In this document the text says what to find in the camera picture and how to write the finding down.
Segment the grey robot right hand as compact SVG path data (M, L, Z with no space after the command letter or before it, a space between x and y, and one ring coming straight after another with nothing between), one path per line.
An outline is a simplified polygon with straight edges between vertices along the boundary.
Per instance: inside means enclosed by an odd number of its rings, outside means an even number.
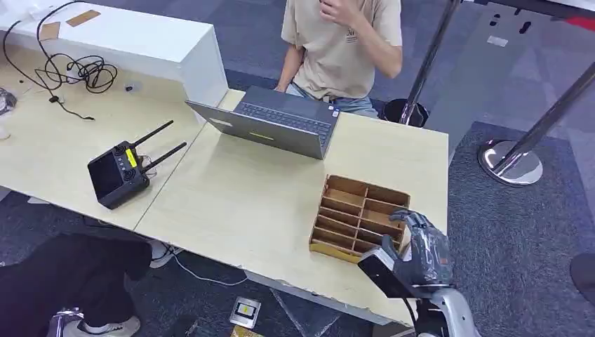
M453 277L448 237L417 211L396 209L389 220L403 221L410 232L406 249L410 260L401 258L388 235L382 237L382 249L394 261L395 274L412 286L448 286Z

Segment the person's left hand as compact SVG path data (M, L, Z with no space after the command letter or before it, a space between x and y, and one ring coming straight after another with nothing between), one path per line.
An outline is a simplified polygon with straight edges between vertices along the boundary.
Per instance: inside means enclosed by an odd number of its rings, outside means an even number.
M365 20L362 12L356 6L356 1L320 1L320 14L325 20L351 28L356 27L362 20Z

